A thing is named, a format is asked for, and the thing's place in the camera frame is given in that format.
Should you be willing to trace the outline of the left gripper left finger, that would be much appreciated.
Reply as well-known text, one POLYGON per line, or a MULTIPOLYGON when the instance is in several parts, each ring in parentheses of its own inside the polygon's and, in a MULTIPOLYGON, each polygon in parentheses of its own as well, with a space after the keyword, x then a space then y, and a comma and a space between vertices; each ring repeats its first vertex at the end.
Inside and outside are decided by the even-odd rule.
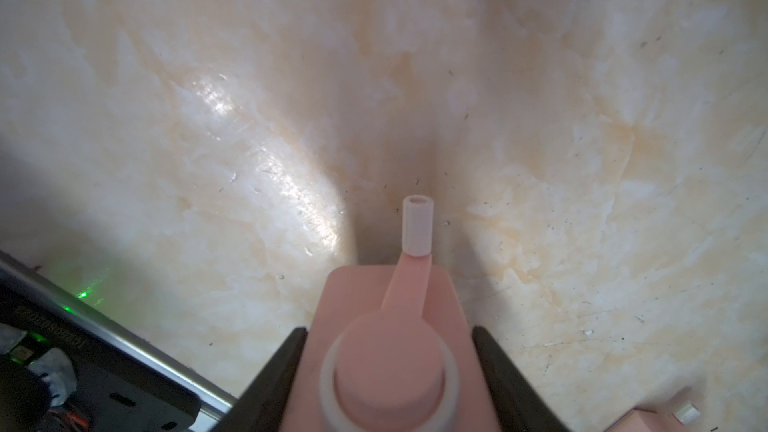
POLYGON ((293 329, 212 432, 275 432, 280 429, 308 337, 293 329))

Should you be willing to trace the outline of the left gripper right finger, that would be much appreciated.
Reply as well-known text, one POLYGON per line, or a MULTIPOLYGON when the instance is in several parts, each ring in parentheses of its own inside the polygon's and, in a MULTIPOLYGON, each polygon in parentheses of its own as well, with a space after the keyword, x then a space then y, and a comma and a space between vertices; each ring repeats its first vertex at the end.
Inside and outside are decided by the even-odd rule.
POLYGON ((472 341, 502 431, 569 431, 485 327, 472 329, 472 341))

